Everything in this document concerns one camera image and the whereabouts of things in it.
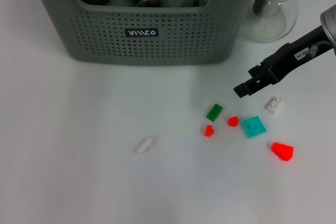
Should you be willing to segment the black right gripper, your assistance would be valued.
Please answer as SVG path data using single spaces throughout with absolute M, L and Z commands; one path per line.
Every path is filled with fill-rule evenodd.
M 249 69 L 251 78 L 234 87 L 234 91 L 240 98 L 253 95 L 268 85 L 276 84 L 288 73 L 331 49 L 332 42 L 319 26 L 296 41 L 286 43 L 260 64 Z

